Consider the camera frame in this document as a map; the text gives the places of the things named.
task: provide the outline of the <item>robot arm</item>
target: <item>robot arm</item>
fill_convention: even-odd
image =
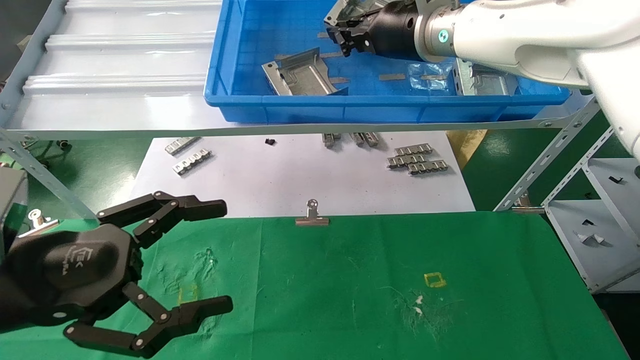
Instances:
[[[627,150],[640,158],[640,122],[631,111],[640,56],[637,0],[394,1],[327,32],[352,49],[389,58],[439,61],[457,56],[536,81],[590,88]]]

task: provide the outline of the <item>green table cover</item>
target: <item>green table cover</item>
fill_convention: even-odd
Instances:
[[[218,295],[235,305],[157,360],[626,359],[535,215],[183,222],[143,259],[140,286],[165,307]],[[97,325],[137,333],[149,324],[128,304]],[[62,329],[3,334],[0,359],[130,358],[78,348]]]

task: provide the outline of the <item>white metal shelf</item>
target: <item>white metal shelf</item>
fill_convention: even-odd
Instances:
[[[640,165],[634,158],[590,159],[582,168],[622,230],[640,239],[640,179],[634,174]],[[614,179],[622,178],[618,184]]]
[[[548,217],[589,291],[597,293],[640,269],[640,248],[613,218],[602,200],[552,201]],[[589,220],[594,225],[583,225]],[[581,242],[579,235],[605,240]]]
[[[0,94],[0,149],[84,218],[93,215],[19,141],[558,128],[497,209],[508,209],[599,110],[572,92],[531,120],[456,124],[226,122],[202,96],[221,0],[52,0]]]

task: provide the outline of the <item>blue plastic bin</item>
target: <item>blue plastic bin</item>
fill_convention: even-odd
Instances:
[[[323,18],[335,0],[224,0],[204,97],[229,122],[425,123],[531,119],[546,105],[562,104],[568,89],[518,78],[514,96],[457,96],[449,75],[444,89],[417,88],[412,77],[380,81],[380,74],[409,74],[415,62],[353,52],[325,58],[329,77],[349,79],[345,96],[277,96],[262,64],[277,54],[320,47],[340,51],[324,32]]]

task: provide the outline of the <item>metal bracket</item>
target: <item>metal bracket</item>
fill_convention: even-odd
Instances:
[[[546,208],[549,205],[549,202],[552,201],[554,197],[556,197],[556,195],[560,192],[560,190],[562,190],[564,186],[569,183],[569,180],[573,179],[574,175],[577,174],[577,172],[582,169],[582,166],[584,166],[584,164],[586,164],[587,161],[589,161],[589,159],[591,159],[591,157],[596,154],[596,151],[598,151],[598,149],[603,146],[605,142],[607,142],[611,135],[613,135],[613,127],[607,129],[607,131],[604,132],[604,134],[596,141],[596,143],[593,144],[591,148],[589,148],[587,153],[583,157],[581,157],[580,160],[578,160],[578,162],[573,166],[573,168],[571,168],[571,170],[569,170],[569,173],[562,179],[562,181],[560,181],[560,183],[549,193],[549,195],[547,195],[547,198],[541,204],[542,206]]]
[[[560,152],[578,135],[580,130],[591,121],[599,110],[600,106],[596,103],[596,99],[592,98],[583,109],[573,114],[569,124],[556,135],[549,146],[538,156],[536,161],[527,169],[527,172],[524,173],[493,210],[503,211],[511,208],[511,205],[533,184],[538,176],[556,159]]]
[[[40,181],[53,195],[68,204],[83,219],[96,219],[95,214],[78,199],[60,180],[56,179],[29,151],[22,148],[19,142],[4,137],[0,131],[0,150],[4,151],[18,164],[24,167],[36,180]]]

